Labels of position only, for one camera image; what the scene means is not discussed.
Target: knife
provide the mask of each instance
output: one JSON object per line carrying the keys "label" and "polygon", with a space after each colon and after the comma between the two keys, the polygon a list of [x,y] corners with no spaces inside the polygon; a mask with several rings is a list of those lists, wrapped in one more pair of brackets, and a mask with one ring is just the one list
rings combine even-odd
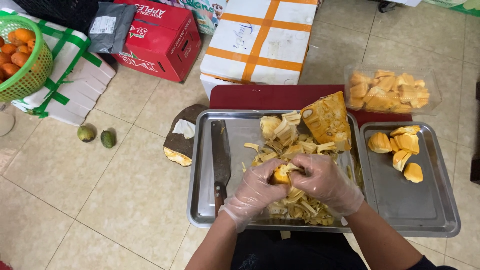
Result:
{"label": "knife", "polygon": [[228,144],[227,126],[225,120],[215,120],[212,128],[212,156],[214,175],[215,217],[220,206],[227,198],[226,186],[231,176],[230,145]]}

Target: hand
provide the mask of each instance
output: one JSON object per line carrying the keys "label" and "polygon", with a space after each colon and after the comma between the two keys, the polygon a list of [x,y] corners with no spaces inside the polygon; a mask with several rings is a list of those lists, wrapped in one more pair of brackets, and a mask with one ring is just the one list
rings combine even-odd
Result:
{"label": "hand", "polygon": [[291,172],[292,186],[325,203],[332,214],[348,216],[358,211],[363,194],[357,185],[327,155],[298,154],[291,163],[303,167],[306,175]]}
{"label": "hand", "polygon": [[288,185],[268,183],[273,170],[281,164],[286,162],[271,159],[257,167],[248,168],[235,195],[229,196],[225,200],[225,205],[220,207],[218,212],[224,210],[229,214],[237,226],[238,233],[243,232],[252,218],[269,204],[287,197],[290,190]]}

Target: stainless steel tray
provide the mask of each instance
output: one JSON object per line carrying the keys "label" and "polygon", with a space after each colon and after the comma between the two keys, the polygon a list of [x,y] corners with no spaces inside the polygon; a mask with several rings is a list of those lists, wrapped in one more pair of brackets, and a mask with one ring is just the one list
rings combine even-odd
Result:
{"label": "stainless steel tray", "polygon": [[[206,110],[202,112],[196,122],[195,143],[193,146],[192,171],[190,175],[190,188],[188,195],[187,216],[196,227],[208,228],[215,220],[214,194],[213,194],[213,165],[212,141],[210,122],[223,119],[227,125],[228,140],[231,153],[232,175],[227,185],[227,194],[235,193],[243,175],[242,162],[249,167],[256,152],[244,143],[254,143],[263,146],[265,139],[262,137],[260,118],[262,116],[277,115],[291,112],[292,110]],[[352,133],[352,150],[341,153],[337,163],[344,170],[347,165],[354,170],[355,181],[361,187],[366,201],[376,209],[373,185],[371,180],[363,181],[361,173],[359,151],[359,129],[353,115],[348,114],[348,122]],[[302,122],[298,126],[300,133],[309,133]],[[286,231],[315,231],[315,232],[340,232],[349,233],[350,228],[344,227],[340,221],[335,221],[330,226],[305,224],[303,220],[272,219],[268,211],[256,217],[247,227],[248,229],[286,230]]]}
{"label": "stainless steel tray", "polygon": [[[423,181],[413,183],[392,166],[391,153],[368,149],[370,137],[387,135],[401,126],[419,125],[420,153],[410,162],[422,168]],[[460,232],[460,217],[435,131],[421,122],[371,122],[360,129],[360,158],[366,160],[363,177],[372,181],[378,213],[403,236],[453,237]]]}

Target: green fruit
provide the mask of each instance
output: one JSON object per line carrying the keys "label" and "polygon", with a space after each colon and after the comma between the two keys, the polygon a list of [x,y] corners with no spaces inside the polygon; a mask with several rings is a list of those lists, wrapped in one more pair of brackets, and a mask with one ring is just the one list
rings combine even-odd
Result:
{"label": "green fruit", "polygon": [[93,130],[84,125],[78,128],[77,136],[84,143],[89,143],[93,141],[93,139],[95,139],[95,134],[93,133]]}
{"label": "green fruit", "polygon": [[115,145],[115,136],[112,132],[104,130],[100,134],[100,141],[106,148],[112,148]]}

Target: gray plastic bag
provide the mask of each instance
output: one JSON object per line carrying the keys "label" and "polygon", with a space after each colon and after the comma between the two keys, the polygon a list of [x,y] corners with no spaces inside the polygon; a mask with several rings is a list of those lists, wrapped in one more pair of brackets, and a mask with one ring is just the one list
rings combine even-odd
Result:
{"label": "gray plastic bag", "polygon": [[98,11],[88,29],[89,52],[121,53],[137,7],[98,2]]}

